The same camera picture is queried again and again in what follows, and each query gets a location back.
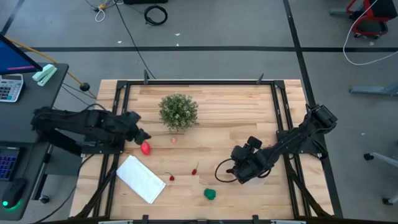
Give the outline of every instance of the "white cable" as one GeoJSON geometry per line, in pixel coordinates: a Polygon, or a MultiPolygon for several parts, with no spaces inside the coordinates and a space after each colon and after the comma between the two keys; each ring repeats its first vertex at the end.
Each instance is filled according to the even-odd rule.
{"type": "Polygon", "coordinates": [[[371,4],[371,6],[370,6],[367,10],[365,10],[365,11],[362,13],[362,15],[359,16],[359,17],[355,20],[354,24],[351,26],[351,28],[350,28],[349,31],[348,31],[347,38],[346,38],[346,42],[344,43],[344,47],[343,47],[343,53],[344,53],[344,56],[346,57],[347,61],[348,61],[349,63],[352,63],[353,65],[370,65],[370,64],[372,64],[372,63],[374,63],[374,62],[378,62],[378,61],[384,60],[384,59],[386,59],[386,58],[389,58],[389,57],[391,57],[391,56],[394,56],[395,54],[398,54],[398,51],[397,51],[397,52],[395,52],[395,53],[393,53],[393,54],[390,54],[390,55],[388,55],[388,56],[385,56],[385,57],[383,57],[383,58],[379,58],[379,59],[377,59],[377,60],[373,60],[373,61],[371,61],[371,62],[366,62],[366,63],[354,63],[354,62],[352,62],[352,61],[348,58],[348,56],[347,56],[347,54],[346,54],[346,45],[347,45],[347,42],[348,42],[349,35],[350,35],[351,31],[353,30],[353,27],[354,27],[355,24],[360,20],[360,18],[363,17],[363,16],[365,15],[365,13],[367,13],[367,12],[373,7],[373,5],[375,5],[375,3],[377,3],[377,2],[378,2],[378,0],[375,0],[375,2],[374,2],[373,4],[371,4]]]}
{"type": "Polygon", "coordinates": [[[95,22],[102,22],[104,19],[105,19],[105,12],[102,9],[99,9],[99,11],[97,12],[97,15],[95,16],[95,22]],[[100,15],[101,12],[104,14],[104,17],[102,17],[102,19],[98,20],[98,15],[100,15]]]}
{"type": "Polygon", "coordinates": [[[117,4],[118,6],[121,5],[121,4],[124,4],[123,1],[121,1],[121,3],[116,3],[114,0],[113,0],[113,3],[117,4]]]}

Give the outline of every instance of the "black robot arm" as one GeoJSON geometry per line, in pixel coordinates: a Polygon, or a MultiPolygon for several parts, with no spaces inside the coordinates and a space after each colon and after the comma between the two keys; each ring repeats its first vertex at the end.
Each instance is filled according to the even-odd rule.
{"type": "MultiPolygon", "coordinates": [[[[284,153],[296,153],[300,145],[314,134],[329,133],[336,126],[337,118],[325,106],[316,105],[309,108],[303,123],[290,130],[272,147],[259,149],[262,142],[250,137],[244,147],[235,146],[231,158],[235,161],[234,167],[227,170],[235,175],[239,183],[244,184],[263,173],[269,172],[279,157],[284,153]]],[[[327,157],[327,152],[322,151],[322,157],[327,157]]]]}
{"type": "Polygon", "coordinates": [[[125,140],[142,144],[150,138],[149,134],[137,127],[140,118],[135,112],[113,115],[106,110],[71,112],[43,107],[34,111],[31,125],[52,145],[78,156],[82,149],[89,148],[95,148],[97,153],[101,151],[114,154],[120,153],[120,146],[125,140]],[[57,131],[58,129],[83,134],[90,141],[76,142],[57,131]]]}

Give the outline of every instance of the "red chair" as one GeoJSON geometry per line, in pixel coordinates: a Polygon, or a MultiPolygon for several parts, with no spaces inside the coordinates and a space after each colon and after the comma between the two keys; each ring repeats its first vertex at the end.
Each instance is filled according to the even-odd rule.
{"type": "MultiPolygon", "coordinates": [[[[345,13],[349,15],[350,19],[356,21],[375,1],[376,0],[364,0],[359,9],[352,11],[350,9],[356,2],[356,0],[352,0],[347,6],[345,13]]],[[[341,11],[331,10],[330,14],[341,14],[341,11]]],[[[378,0],[372,8],[355,23],[352,29],[352,32],[355,33],[354,37],[366,35],[378,39],[388,32],[387,21],[397,16],[397,10],[392,0],[378,0]]]]}

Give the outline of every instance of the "wooden tabletop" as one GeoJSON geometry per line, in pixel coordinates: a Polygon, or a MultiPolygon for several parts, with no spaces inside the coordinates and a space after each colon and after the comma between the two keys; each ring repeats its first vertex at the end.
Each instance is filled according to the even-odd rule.
{"type": "MultiPolygon", "coordinates": [[[[102,80],[97,103],[111,110],[117,80],[102,80]]],[[[287,98],[295,126],[306,113],[305,97],[300,80],[285,80],[287,98]]],[[[271,88],[267,85],[149,85],[132,86],[128,109],[141,115],[138,126],[152,135],[148,142],[152,154],[145,156],[139,146],[127,142],[120,156],[119,166],[129,155],[136,156],[165,183],[165,189],[150,205],[117,177],[111,218],[141,219],[260,219],[293,218],[283,159],[279,159],[270,176],[252,179],[244,185],[238,182],[221,183],[214,177],[216,166],[229,158],[235,145],[242,146],[249,136],[255,136],[263,146],[276,143],[275,118],[271,88]],[[175,92],[190,95],[198,103],[199,125],[184,133],[170,132],[159,121],[162,97],[175,92]],[[191,171],[198,166],[196,175],[191,171]],[[170,172],[175,176],[169,181],[170,172]],[[203,196],[206,189],[216,190],[216,198],[203,196]]],[[[312,156],[301,155],[302,169],[308,190],[328,213],[333,213],[321,162],[312,156]]],[[[76,215],[89,201],[98,185],[102,155],[93,156],[82,168],[78,178],[70,215],[76,215]]],[[[233,162],[220,167],[219,178],[232,179],[224,171],[233,162]]],[[[302,205],[297,190],[297,200],[302,205]]],[[[104,212],[106,197],[101,202],[104,212]]]]}

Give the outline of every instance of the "desk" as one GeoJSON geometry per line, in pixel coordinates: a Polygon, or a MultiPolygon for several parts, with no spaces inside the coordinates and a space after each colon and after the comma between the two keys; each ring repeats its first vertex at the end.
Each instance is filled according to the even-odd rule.
{"type": "MultiPolygon", "coordinates": [[[[306,113],[303,89],[300,80],[284,80],[284,83],[292,121],[297,126],[306,113]]],[[[110,111],[116,84],[117,80],[103,80],[98,92],[97,103],[110,111]]],[[[111,219],[140,220],[143,215],[149,215],[150,220],[250,220],[255,214],[260,219],[293,218],[282,158],[275,164],[269,177],[252,179],[244,185],[237,182],[221,183],[214,177],[216,166],[229,158],[233,147],[242,146],[249,136],[259,138],[263,146],[276,143],[278,125],[272,86],[133,85],[127,108],[141,115],[138,125],[152,135],[148,141],[152,146],[152,154],[144,156],[139,146],[126,142],[124,153],[119,158],[119,166],[129,155],[134,155],[158,175],[166,187],[155,202],[149,205],[117,177],[111,219]],[[184,133],[170,132],[159,121],[158,104],[161,98],[175,92],[191,95],[198,103],[199,125],[184,133]],[[178,141],[172,144],[171,137],[176,137],[178,141]],[[197,162],[198,172],[191,175],[197,162]],[[169,175],[165,172],[172,173],[175,181],[169,181],[169,175]],[[207,200],[203,196],[206,188],[216,190],[214,200],[207,200]]],[[[118,113],[121,112],[123,96],[124,89],[121,90],[118,113]]],[[[279,104],[283,108],[282,100],[279,100],[279,104]]],[[[287,129],[286,119],[283,122],[287,129]]],[[[307,188],[328,213],[333,213],[321,162],[309,155],[300,157],[307,188]]],[[[96,190],[102,158],[102,155],[95,155],[82,167],[70,216],[76,215],[96,190]]],[[[220,170],[226,169],[227,166],[220,167],[220,170]]],[[[232,179],[231,175],[223,171],[219,176],[226,180],[232,179]]],[[[300,214],[303,215],[297,189],[296,193],[300,214]]],[[[107,194],[108,191],[105,190],[100,215],[103,215],[107,194]]]]}
{"type": "MultiPolygon", "coordinates": [[[[45,86],[38,86],[37,82],[32,79],[33,73],[26,73],[24,74],[25,90],[19,101],[17,103],[0,103],[1,144],[23,146],[14,178],[23,177],[27,180],[18,206],[9,210],[3,206],[0,207],[0,219],[2,220],[20,220],[22,218],[49,149],[50,144],[47,142],[34,144],[37,134],[32,131],[30,121],[33,118],[33,110],[43,106],[52,107],[57,98],[69,66],[61,63],[55,66],[58,70],[45,86]]],[[[0,197],[9,183],[0,182],[0,197]]]]}

